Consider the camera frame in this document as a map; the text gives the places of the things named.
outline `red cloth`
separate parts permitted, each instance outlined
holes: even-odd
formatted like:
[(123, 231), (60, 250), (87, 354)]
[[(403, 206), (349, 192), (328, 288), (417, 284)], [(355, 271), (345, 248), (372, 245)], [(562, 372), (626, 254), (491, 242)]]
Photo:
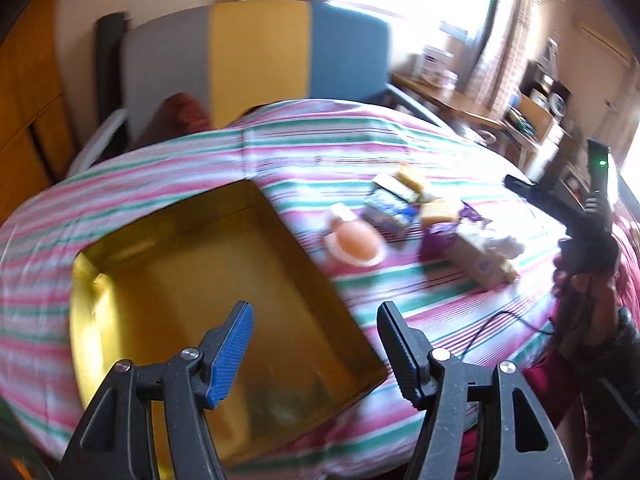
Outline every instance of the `red cloth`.
[[(523, 370), (522, 374), (556, 428), (580, 394), (571, 364), (558, 352), (553, 351), (539, 364)], [(457, 480), (471, 476), (477, 438), (478, 428), (472, 428), (462, 437)]]

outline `blue gripper pad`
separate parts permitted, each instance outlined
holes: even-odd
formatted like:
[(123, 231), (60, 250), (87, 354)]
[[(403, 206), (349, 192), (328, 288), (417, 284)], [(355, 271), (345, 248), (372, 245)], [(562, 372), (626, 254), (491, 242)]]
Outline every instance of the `blue gripper pad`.
[(245, 303), (211, 364), (211, 380), (206, 393), (211, 409), (228, 396), (253, 332), (254, 310)]

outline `red pillow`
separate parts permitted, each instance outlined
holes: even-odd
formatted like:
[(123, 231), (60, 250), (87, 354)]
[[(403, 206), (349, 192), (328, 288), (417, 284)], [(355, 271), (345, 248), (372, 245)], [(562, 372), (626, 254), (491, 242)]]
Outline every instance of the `red pillow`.
[(130, 148), (136, 150), (211, 129), (210, 117), (200, 102), (187, 92), (180, 92), (162, 101), (151, 122)]

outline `shiny gold surface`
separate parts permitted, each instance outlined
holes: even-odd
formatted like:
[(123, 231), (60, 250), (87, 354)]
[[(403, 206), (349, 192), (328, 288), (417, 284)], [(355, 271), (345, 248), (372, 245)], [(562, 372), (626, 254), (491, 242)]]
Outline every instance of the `shiny gold surface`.
[[(268, 200), (241, 180), (175, 203), (85, 248), (73, 268), (71, 345), (86, 406), (117, 360), (145, 365), (199, 343), (238, 300), (254, 336), (226, 400), (208, 412), (225, 465), (337, 415), (386, 376), (328, 280)], [(156, 453), (170, 458), (162, 405)]]

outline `white container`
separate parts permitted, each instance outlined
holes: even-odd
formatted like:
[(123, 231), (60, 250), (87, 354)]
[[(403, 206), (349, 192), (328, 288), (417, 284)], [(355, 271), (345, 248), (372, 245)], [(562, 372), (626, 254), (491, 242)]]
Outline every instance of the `white container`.
[(426, 46), (422, 55), (418, 56), (416, 60), (414, 75), (418, 75), (419, 79), (431, 85), (442, 87), (446, 83), (447, 72), (452, 60), (452, 53), (433, 46)]

